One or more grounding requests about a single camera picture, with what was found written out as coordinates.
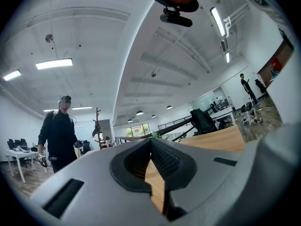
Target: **floor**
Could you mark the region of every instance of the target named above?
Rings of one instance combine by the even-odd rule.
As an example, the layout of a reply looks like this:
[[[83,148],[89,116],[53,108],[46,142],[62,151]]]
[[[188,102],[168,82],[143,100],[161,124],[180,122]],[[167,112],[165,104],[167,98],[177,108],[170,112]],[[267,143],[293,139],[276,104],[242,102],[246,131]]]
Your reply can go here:
[[[248,123],[243,125],[239,117],[239,112],[234,113],[236,124],[239,127],[245,143],[263,137],[271,130],[280,127],[282,124],[279,113],[269,97],[263,97],[259,100],[259,102],[260,105],[257,106],[257,109],[259,109],[257,113],[262,118],[262,123],[260,124],[253,122],[251,125]],[[39,163],[35,162],[35,166],[37,169],[36,171],[33,171],[30,166],[28,166],[28,168],[22,168],[26,184],[24,184],[21,180],[16,163],[12,165],[15,173],[14,178],[10,174],[8,163],[1,163],[1,170],[12,187],[25,195],[30,196],[32,192],[39,187],[39,185],[54,174],[52,168],[48,168],[48,172],[45,173],[43,167]],[[152,161],[150,161],[147,168],[145,181],[150,183],[152,186],[153,195],[151,199],[153,203],[159,211],[162,211],[164,200],[164,180],[158,173]]]
[[[249,123],[243,124],[239,116],[239,111],[234,113],[236,124],[239,127],[245,143],[262,138],[268,132],[282,125],[280,115],[269,96],[260,98],[258,102],[260,102],[260,104],[256,106],[256,112],[258,116],[262,118],[262,123],[260,124],[256,122],[252,122],[251,125],[249,125]]]

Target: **white ceiling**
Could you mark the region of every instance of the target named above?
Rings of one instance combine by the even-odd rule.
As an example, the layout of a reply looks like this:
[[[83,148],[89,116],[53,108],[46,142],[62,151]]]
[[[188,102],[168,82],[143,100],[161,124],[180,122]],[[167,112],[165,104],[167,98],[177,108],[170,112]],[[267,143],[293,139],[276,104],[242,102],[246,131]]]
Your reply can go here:
[[[120,39],[131,14],[139,9],[135,1],[25,0],[0,38],[1,76],[16,69],[22,76],[1,81],[0,86],[36,113],[56,108],[62,95],[70,95],[72,106],[90,105],[112,118],[114,114],[115,125],[126,124],[139,109],[145,112],[143,121],[164,113],[170,103],[177,106],[200,96],[189,93],[189,84],[226,64],[210,9],[217,7],[226,18],[245,1],[198,0],[197,12],[182,14],[192,19],[191,28],[162,22],[150,25],[153,31],[142,40],[142,56],[122,71],[117,60]],[[232,59],[240,53],[242,29],[239,22],[228,37]],[[49,33],[54,43],[45,41]],[[73,66],[41,71],[35,67],[61,58],[72,58]],[[119,84],[126,73],[130,77]]]

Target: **black jacket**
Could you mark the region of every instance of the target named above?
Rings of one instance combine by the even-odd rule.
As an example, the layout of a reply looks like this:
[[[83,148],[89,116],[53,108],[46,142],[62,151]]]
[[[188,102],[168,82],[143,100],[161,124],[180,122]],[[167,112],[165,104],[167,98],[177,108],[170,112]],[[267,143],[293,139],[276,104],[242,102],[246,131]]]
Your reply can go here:
[[[50,155],[74,154],[73,144],[77,142],[74,133],[74,123],[69,115],[61,111],[54,116],[54,112],[47,113],[39,134],[39,144],[44,145],[48,141]]]

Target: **coat rack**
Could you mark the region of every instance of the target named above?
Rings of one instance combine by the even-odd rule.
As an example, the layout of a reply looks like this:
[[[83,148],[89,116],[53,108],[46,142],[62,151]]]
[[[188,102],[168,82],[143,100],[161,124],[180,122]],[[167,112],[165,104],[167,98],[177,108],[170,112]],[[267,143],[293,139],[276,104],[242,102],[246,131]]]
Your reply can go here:
[[[98,125],[98,115],[99,115],[99,112],[100,112],[101,110],[98,110],[98,107],[96,107],[96,121],[95,121],[95,125]],[[97,136],[98,136],[98,141],[96,141],[96,140],[94,140],[94,141],[96,141],[96,142],[98,142],[98,144],[99,144],[99,148],[100,148],[100,150],[102,149],[102,145],[101,145],[101,142],[100,142],[100,136],[99,136],[99,132],[97,133]]]

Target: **ceiling light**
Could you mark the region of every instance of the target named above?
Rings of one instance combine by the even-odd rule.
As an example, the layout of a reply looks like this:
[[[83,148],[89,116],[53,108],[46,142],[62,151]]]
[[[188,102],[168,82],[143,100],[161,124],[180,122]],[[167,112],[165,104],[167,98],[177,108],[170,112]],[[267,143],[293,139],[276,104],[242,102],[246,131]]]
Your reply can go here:
[[[87,106],[87,107],[74,107],[74,108],[71,108],[72,110],[83,110],[83,109],[91,109],[92,107],[91,106]]]
[[[36,64],[38,70],[48,69],[53,67],[72,66],[72,59],[58,59]]]
[[[3,78],[4,78],[6,81],[9,81],[9,80],[11,80],[11,79],[13,79],[13,78],[15,78],[15,77],[20,76],[20,75],[21,75],[20,71],[19,71],[19,70],[16,70],[15,72],[10,73],[10,74],[8,74],[7,76],[4,76]]]
[[[137,111],[136,115],[142,115],[143,111]]]
[[[224,36],[225,35],[225,30],[224,30],[224,27],[222,25],[222,21],[221,21],[221,18],[216,10],[216,8],[212,8],[210,10],[210,12],[212,13],[215,21],[216,21],[216,24],[218,26],[218,29],[220,30],[220,33],[221,33],[221,36]]]
[[[229,52],[226,54],[226,58],[227,58],[227,63],[229,63],[230,62],[230,53]]]
[[[55,111],[57,109],[49,109],[49,110],[43,110],[44,112],[49,112],[49,111]]]

